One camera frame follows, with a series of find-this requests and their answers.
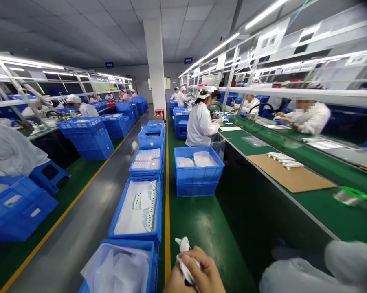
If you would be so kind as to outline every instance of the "white pillar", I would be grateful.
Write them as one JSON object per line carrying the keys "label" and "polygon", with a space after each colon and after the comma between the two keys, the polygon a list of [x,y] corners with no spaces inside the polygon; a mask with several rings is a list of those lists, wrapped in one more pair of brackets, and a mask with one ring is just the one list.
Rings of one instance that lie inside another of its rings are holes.
{"label": "white pillar", "polygon": [[144,20],[144,31],[154,109],[163,109],[166,117],[167,111],[164,89],[163,37],[161,21]]}

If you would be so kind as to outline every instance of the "blue stool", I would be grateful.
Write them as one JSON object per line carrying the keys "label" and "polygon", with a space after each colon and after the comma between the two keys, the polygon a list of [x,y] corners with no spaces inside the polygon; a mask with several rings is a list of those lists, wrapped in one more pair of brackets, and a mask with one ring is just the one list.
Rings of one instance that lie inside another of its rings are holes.
{"label": "blue stool", "polygon": [[34,168],[29,177],[39,187],[53,195],[58,191],[57,183],[64,177],[69,178],[70,174],[50,160],[49,162]]}
{"label": "blue stool", "polygon": [[186,138],[187,137],[187,120],[179,121],[178,123],[178,131],[176,132],[176,139]]}

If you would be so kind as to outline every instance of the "white wall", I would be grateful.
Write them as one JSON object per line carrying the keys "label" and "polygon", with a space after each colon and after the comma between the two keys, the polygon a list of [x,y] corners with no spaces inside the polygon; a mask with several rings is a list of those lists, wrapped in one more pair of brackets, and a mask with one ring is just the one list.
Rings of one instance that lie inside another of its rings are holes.
{"label": "white wall", "polygon": [[[170,100],[170,96],[174,92],[175,87],[180,88],[180,78],[184,71],[185,65],[183,62],[180,63],[164,63],[164,76],[171,78],[171,89],[166,90],[167,101]],[[143,96],[147,99],[149,104],[152,104],[152,92],[148,87],[148,78],[149,78],[149,68],[148,65],[133,65],[133,66],[118,66],[113,69],[106,68],[94,68],[98,72],[105,72],[107,74],[116,74],[120,76],[130,75],[131,77],[135,77],[137,93],[139,96]]]}

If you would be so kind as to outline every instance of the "white ceiling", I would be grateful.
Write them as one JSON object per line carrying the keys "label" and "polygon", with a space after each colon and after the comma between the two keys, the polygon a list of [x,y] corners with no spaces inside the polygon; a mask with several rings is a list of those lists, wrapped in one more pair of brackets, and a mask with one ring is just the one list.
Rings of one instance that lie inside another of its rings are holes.
{"label": "white ceiling", "polygon": [[[243,0],[237,26],[272,2]],[[290,10],[301,2],[291,1]],[[164,62],[198,59],[229,34],[236,3],[0,0],[0,51],[81,68],[104,67],[110,61],[117,66],[146,64],[143,20],[156,18],[162,20]]]}

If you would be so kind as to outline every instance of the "gray floor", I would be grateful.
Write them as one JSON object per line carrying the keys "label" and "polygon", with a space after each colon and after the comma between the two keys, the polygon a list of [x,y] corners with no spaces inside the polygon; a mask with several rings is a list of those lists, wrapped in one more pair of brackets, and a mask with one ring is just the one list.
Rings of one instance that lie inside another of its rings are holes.
{"label": "gray floor", "polygon": [[78,292],[83,282],[80,271],[108,238],[138,149],[137,135],[148,123],[151,107],[7,292]]}

